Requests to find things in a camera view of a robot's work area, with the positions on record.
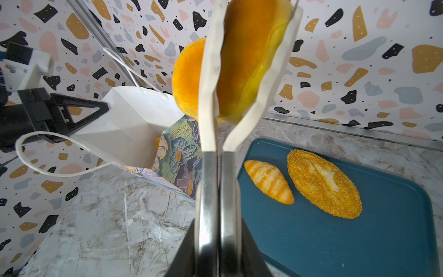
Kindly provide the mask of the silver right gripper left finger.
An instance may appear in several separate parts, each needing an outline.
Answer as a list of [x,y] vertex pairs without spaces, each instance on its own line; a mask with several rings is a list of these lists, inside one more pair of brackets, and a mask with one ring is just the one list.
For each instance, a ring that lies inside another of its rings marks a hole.
[[216,277],[219,273],[220,227],[216,134],[219,108],[216,88],[221,71],[227,6],[227,1],[215,3],[204,46],[198,91],[198,125],[203,165],[196,197],[195,275],[197,277]]

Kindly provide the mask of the floral paper gift bag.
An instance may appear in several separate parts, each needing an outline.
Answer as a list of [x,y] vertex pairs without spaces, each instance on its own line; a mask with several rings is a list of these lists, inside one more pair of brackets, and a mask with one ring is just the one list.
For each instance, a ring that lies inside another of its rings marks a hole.
[[105,163],[155,184],[197,196],[202,153],[198,123],[184,115],[171,95],[114,87],[104,98],[108,111],[72,135],[55,132]]

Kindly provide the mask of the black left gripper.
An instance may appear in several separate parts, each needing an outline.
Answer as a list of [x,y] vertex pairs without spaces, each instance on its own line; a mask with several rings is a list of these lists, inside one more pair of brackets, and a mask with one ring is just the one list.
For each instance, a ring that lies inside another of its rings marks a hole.
[[[70,136],[109,111],[105,102],[48,93],[44,88],[18,91],[21,104],[1,107],[1,151],[12,152],[22,135],[45,131]],[[87,117],[74,122],[70,107],[97,108]]]

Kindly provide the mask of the striped croissant bread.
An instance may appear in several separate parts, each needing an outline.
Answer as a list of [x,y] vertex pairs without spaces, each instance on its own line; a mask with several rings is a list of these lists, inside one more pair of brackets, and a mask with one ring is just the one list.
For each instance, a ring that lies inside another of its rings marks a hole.
[[252,182],[265,195],[285,205],[294,203],[289,184],[276,166],[258,160],[247,160],[244,167]]

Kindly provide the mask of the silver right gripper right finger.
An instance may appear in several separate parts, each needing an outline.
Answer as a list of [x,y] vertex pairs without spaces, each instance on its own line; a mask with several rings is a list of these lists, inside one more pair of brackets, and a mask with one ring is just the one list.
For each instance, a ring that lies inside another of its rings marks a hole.
[[241,274],[241,193],[235,174],[235,152],[252,133],[271,105],[286,71],[302,14],[302,8],[295,5],[283,40],[273,57],[271,67],[260,83],[255,102],[227,136],[222,147],[219,187],[219,275],[221,277],[237,277]]

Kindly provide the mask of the large oval seeded bread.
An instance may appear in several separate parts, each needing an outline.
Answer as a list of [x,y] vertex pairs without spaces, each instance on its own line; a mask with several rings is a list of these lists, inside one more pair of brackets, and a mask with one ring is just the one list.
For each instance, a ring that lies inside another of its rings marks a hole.
[[355,219],[362,213],[359,191],[332,162],[312,152],[292,150],[287,168],[300,194],[319,209],[345,219]]

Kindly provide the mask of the small round orange bun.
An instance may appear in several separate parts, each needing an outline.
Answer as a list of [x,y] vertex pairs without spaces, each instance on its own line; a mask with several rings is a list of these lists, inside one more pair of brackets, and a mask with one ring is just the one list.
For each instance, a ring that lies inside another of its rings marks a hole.
[[[218,121],[236,125],[256,99],[290,21],[293,5],[286,0],[234,0],[227,7],[221,72],[216,92]],[[173,71],[172,89],[181,112],[198,118],[205,38],[186,46]]]

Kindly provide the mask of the teal rectangular tray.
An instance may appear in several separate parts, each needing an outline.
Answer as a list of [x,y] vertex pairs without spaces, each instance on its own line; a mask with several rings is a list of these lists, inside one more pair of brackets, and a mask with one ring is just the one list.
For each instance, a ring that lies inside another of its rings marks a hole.
[[292,277],[440,277],[443,167],[439,154],[382,155],[382,168],[326,154],[355,184],[363,210],[355,219],[330,215],[301,195],[285,205],[265,196],[243,163],[259,160],[288,177],[293,146],[269,138],[238,151],[242,216],[267,262]]

